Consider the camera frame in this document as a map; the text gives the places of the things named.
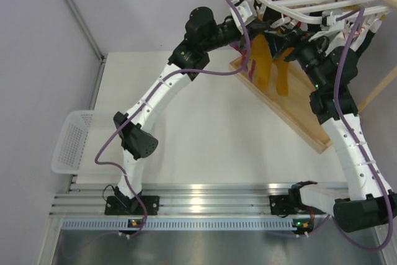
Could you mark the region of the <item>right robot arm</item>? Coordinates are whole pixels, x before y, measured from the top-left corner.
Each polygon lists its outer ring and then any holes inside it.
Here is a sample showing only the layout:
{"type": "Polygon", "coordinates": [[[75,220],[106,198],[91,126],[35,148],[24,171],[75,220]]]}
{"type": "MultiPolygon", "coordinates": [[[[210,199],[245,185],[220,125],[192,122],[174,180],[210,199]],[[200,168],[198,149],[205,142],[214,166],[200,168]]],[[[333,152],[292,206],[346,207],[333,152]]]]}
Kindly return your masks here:
{"type": "Polygon", "coordinates": [[[334,217],[342,231],[350,233],[390,223],[396,217],[396,193],[380,174],[361,129],[357,106],[348,85],[358,74],[356,51],[337,46],[326,53],[327,37],[312,40],[301,29],[267,34],[271,54],[297,61],[315,90],[310,107],[330,138],[347,181],[342,195],[313,181],[298,182],[288,190],[296,213],[309,208],[334,217]]]}

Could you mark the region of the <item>mustard sock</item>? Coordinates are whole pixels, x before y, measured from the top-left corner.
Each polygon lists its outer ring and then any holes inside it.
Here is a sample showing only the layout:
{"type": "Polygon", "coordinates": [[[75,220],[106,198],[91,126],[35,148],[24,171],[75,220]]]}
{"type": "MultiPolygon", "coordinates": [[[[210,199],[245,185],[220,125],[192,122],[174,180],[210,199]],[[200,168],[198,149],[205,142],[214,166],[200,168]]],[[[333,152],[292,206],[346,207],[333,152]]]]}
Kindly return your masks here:
{"type": "Polygon", "coordinates": [[[277,83],[276,90],[277,94],[283,97],[289,95],[288,87],[288,74],[289,69],[295,66],[294,61],[285,61],[285,57],[289,56],[294,48],[286,49],[278,58],[274,60],[274,65],[277,68],[277,83]]]}
{"type": "Polygon", "coordinates": [[[269,85],[272,56],[270,54],[269,44],[262,34],[253,40],[251,58],[256,63],[257,87],[261,91],[265,91],[269,85]]]}

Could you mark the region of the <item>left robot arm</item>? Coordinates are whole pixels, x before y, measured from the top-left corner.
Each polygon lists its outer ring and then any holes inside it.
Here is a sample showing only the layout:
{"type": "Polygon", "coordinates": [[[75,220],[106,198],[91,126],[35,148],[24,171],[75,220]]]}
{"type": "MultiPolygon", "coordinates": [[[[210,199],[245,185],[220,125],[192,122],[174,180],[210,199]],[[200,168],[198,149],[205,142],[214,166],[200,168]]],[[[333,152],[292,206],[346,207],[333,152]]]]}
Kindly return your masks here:
{"type": "Polygon", "coordinates": [[[143,171],[147,157],[158,147],[150,133],[153,125],[175,96],[200,73],[207,74],[209,52],[230,44],[244,46],[252,53],[251,42],[270,31],[250,8],[232,5],[231,14],[217,23],[208,7],[194,9],[185,25],[183,41],[174,49],[161,74],[145,95],[126,112],[117,112],[113,121],[120,137],[123,163],[120,182],[106,199],[106,215],[156,215],[159,198],[142,195],[143,171]]]}

